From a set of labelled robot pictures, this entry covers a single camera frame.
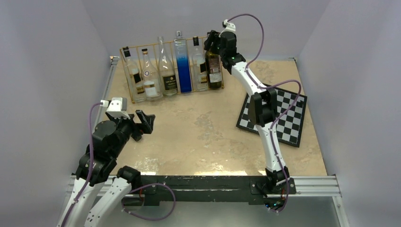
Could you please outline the dark green wine bottle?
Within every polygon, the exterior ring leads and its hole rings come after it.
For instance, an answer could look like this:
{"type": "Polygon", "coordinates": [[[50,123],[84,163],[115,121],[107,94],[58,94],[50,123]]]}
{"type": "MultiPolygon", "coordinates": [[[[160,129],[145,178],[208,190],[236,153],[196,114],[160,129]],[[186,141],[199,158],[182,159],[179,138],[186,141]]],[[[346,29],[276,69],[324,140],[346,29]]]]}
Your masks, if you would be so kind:
{"type": "Polygon", "coordinates": [[[209,80],[209,88],[222,88],[222,73],[220,66],[220,56],[206,51],[205,60],[207,65],[207,75],[209,80]]]}

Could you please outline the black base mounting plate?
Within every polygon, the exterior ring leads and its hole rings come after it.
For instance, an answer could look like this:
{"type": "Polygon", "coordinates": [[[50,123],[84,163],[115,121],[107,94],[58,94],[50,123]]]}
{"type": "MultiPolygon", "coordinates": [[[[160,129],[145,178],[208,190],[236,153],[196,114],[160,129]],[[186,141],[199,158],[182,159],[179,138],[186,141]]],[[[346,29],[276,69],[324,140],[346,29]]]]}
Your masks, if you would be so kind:
{"type": "Polygon", "coordinates": [[[281,204],[288,195],[296,194],[296,185],[290,178],[289,193],[265,190],[265,176],[196,176],[196,175],[142,175],[131,186],[124,198],[127,205],[142,202],[158,206],[162,201],[176,202],[245,202],[250,205],[281,204]]]}

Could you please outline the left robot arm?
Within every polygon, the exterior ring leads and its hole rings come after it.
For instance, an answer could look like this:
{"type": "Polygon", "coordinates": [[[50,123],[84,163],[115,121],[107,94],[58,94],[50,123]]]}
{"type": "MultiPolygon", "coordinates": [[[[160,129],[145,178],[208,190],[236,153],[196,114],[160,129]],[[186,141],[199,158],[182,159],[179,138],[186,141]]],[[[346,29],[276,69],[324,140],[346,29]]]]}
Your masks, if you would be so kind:
{"type": "Polygon", "coordinates": [[[73,192],[69,203],[59,219],[59,227],[82,227],[98,192],[104,186],[117,158],[130,139],[139,141],[143,134],[153,132],[154,114],[136,110],[114,118],[106,113],[108,120],[90,128],[91,137],[85,154],[80,158],[75,172],[73,192]]]}

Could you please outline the clear bottle black gold label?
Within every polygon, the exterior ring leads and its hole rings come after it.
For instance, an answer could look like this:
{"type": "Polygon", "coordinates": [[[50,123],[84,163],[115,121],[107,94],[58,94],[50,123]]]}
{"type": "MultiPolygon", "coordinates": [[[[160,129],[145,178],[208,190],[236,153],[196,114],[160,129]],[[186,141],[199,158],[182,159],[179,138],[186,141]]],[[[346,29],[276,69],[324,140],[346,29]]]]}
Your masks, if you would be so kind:
{"type": "Polygon", "coordinates": [[[126,59],[126,68],[131,80],[132,93],[135,103],[146,100],[146,94],[143,87],[142,77],[137,62],[132,58],[128,46],[123,47],[123,53],[126,59]]]}

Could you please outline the clear bottle black cap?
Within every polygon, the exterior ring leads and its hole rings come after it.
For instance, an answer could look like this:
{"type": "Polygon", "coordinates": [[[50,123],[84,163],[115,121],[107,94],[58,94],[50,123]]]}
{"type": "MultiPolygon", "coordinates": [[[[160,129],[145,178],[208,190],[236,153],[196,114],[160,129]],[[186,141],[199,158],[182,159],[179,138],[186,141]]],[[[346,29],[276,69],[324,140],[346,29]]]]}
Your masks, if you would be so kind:
{"type": "Polygon", "coordinates": [[[196,91],[206,91],[208,89],[206,62],[203,50],[200,47],[199,38],[194,36],[192,63],[193,63],[193,85],[196,91]]]}

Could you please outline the black white chessboard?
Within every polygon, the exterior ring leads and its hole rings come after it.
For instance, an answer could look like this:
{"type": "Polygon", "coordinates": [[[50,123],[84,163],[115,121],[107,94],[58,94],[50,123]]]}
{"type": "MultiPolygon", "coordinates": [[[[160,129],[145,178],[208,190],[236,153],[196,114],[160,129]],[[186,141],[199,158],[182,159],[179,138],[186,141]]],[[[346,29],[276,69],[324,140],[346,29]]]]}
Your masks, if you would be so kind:
{"type": "MultiPolygon", "coordinates": [[[[277,111],[283,113],[296,98],[296,93],[281,88],[275,88],[277,92],[277,111]]],[[[248,107],[250,103],[249,95],[245,96],[241,112],[239,114],[236,127],[248,132],[258,134],[254,124],[248,117],[248,107]]],[[[278,141],[293,147],[300,147],[303,123],[305,119],[307,97],[300,95],[296,98],[296,103],[288,112],[280,117],[277,122],[278,141]]]]}

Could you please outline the clear bottle dark label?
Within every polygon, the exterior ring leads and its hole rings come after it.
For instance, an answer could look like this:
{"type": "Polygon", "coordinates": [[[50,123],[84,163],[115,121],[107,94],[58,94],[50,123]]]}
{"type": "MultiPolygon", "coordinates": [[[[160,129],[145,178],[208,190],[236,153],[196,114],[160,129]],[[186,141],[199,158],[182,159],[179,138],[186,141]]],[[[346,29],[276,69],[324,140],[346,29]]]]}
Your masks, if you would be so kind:
{"type": "Polygon", "coordinates": [[[159,47],[158,69],[162,93],[165,96],[173,96],[178,92],[175,69],[173,63],[168,56],[164,38],[162,36],[159,36],[157,39],[159,47]]]}

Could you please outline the tall blue gradient bottle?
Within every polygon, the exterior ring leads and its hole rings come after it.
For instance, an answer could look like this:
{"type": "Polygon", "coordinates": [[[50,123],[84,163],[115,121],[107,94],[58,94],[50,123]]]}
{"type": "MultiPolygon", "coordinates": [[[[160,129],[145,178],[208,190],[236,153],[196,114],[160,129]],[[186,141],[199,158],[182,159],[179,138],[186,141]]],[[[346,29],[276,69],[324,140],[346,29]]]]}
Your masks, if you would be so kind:
{"type": "Polygon", "coordinates": [[[174,39],[174,51],[177,63],[177,70],[180,83],[180,92],[188,93],[192,91],[191,72],[188,57],[187,41],[181,31],[176,31],[174,39]]]}

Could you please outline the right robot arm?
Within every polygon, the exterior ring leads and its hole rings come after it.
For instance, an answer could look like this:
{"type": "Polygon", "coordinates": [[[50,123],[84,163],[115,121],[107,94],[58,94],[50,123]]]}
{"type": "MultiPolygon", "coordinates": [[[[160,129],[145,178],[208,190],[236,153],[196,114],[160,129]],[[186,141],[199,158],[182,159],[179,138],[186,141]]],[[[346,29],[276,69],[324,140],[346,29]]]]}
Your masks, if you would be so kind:
{"type": "Polygon", "coordinates": [[[265,153],[265,190],[289,193],[289,171],[283,160],[277,138],[277,93],[266,88],[252,73],[245,58],[237,51],[237,38],[233,32],[211,30],[204,49],[220,56],[223,67],[235,77],[246,90],[250,103],[248,119],[256,127],[265,153]]]}

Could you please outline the clear bottle gold white label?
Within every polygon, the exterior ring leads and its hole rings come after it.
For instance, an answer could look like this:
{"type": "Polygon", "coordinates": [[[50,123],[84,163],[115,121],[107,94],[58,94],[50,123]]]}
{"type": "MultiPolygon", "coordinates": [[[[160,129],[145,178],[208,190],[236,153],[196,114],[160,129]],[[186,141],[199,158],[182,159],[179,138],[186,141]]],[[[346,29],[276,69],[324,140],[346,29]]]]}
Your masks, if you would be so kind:
{"type": "Polygon", "coordinates": [[[163,94],[159,84],[159,74],[157,69],[153,66],[151,59],[148,55],[148,49],[142,49],[143,54],[143,85],[148,100],[160,99],[163,94]]]}

